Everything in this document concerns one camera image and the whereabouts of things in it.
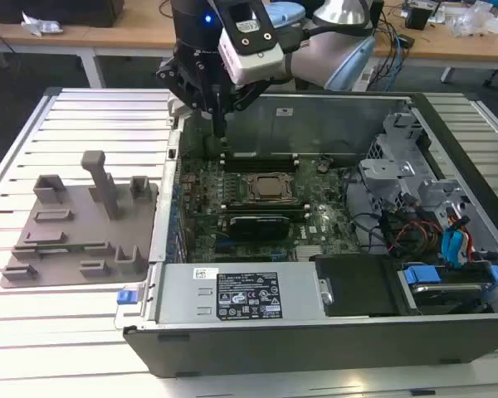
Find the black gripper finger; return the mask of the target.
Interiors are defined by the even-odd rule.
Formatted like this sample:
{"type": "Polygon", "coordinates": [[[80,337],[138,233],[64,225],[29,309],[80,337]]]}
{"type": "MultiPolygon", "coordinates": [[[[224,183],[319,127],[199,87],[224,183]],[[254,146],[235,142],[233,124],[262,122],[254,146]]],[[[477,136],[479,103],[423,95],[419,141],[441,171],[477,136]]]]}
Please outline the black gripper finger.
{"type": "Polygon", "coordinates": [[[191,110],[212,114],[212,91],[197,76],[177,61],[163,63],[155,72],[157,79],[191,110]]]}
{"type": "Polygon", "coordinates": [[[246,109],[271,85],[269,80],[259,80],[249,85],[220,85],[216,93],[216,105],[213,111],[213,132],[217,137],[224,137],[227,121],[226,115],[246,109]]]}

